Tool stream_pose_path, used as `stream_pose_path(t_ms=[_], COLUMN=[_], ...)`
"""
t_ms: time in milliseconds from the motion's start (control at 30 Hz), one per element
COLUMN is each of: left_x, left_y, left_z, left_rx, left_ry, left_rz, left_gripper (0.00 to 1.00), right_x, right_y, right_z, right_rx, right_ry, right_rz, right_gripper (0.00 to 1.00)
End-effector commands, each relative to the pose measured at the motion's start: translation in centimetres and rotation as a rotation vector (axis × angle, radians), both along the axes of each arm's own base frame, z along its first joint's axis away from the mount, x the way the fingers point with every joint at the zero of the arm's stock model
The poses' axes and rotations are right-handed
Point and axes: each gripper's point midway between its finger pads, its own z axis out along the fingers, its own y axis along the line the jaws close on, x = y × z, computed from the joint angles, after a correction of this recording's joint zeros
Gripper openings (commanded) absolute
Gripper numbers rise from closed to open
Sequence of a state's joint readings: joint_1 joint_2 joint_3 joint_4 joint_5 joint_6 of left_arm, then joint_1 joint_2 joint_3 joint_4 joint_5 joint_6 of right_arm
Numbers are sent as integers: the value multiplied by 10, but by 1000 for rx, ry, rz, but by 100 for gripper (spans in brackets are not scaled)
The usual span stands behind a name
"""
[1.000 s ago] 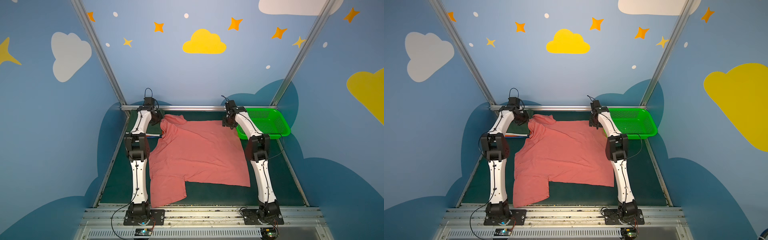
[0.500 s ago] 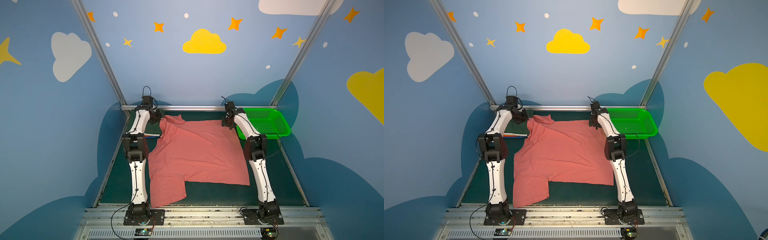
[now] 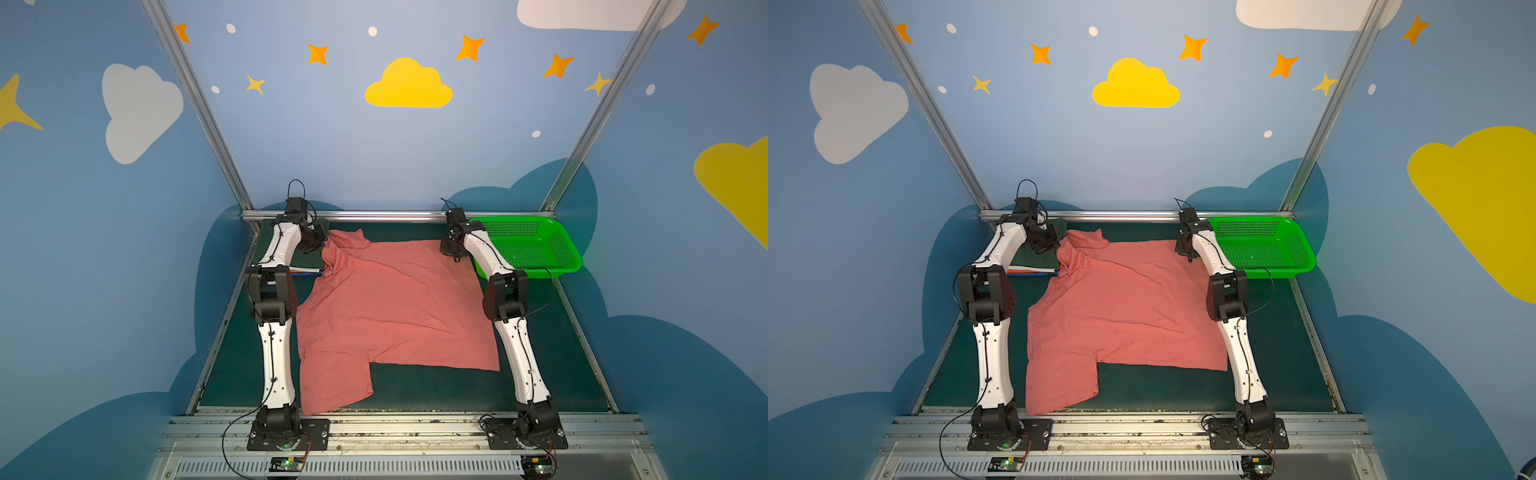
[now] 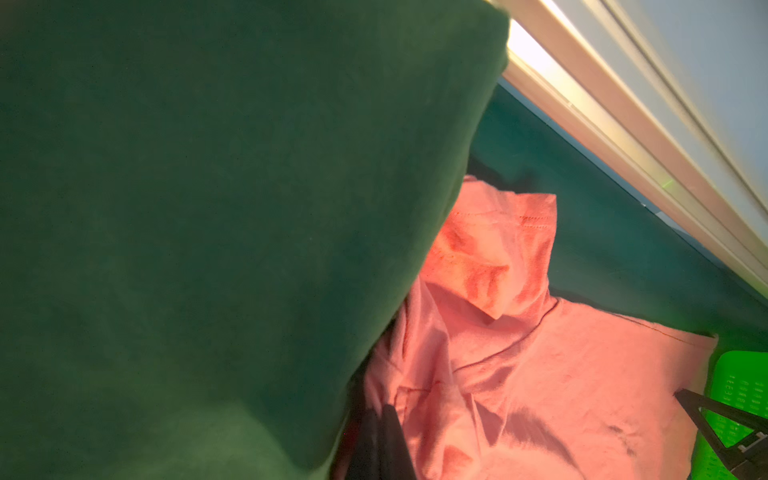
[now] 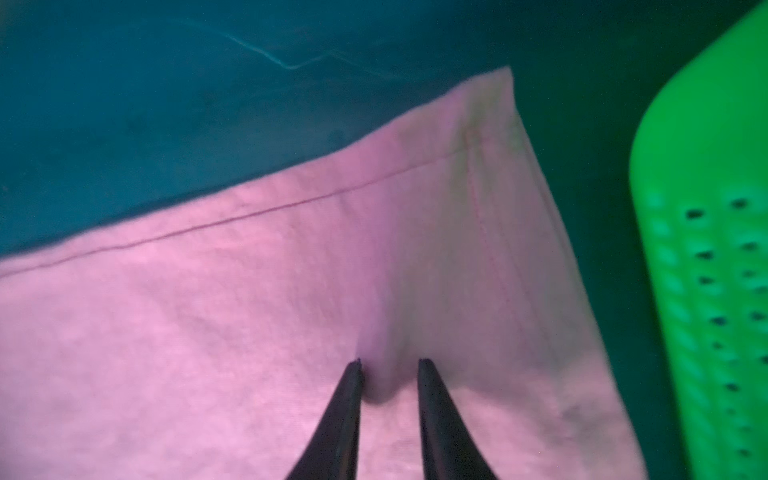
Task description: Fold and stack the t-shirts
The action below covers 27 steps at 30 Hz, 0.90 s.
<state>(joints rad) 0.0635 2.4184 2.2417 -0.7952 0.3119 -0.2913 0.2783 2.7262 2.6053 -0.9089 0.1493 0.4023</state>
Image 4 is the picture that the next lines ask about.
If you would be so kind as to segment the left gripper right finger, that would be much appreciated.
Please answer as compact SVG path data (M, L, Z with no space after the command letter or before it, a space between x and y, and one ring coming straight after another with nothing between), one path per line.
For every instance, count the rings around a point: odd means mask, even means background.
M379 476L381 480L416 480L404 433L392 405L383 405L379 423Z

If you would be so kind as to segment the pink red t-shirt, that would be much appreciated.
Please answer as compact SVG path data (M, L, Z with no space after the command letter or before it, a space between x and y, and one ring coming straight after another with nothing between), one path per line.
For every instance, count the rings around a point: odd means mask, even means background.
M717 341L555 296L556 199L472 176L361 378L420 479L684 479Z

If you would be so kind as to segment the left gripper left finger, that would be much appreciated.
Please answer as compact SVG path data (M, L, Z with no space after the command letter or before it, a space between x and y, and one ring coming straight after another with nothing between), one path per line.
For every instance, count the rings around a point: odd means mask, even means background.
M349 460L346 480L379 480L379 417L375 410L363 415L354 450Z

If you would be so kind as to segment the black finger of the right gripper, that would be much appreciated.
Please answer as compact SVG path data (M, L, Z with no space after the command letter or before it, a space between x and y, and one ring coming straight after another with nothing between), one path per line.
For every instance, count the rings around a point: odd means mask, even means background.
M696 392L675 398L709 448L694 462L700 479L766 479L767 419Z

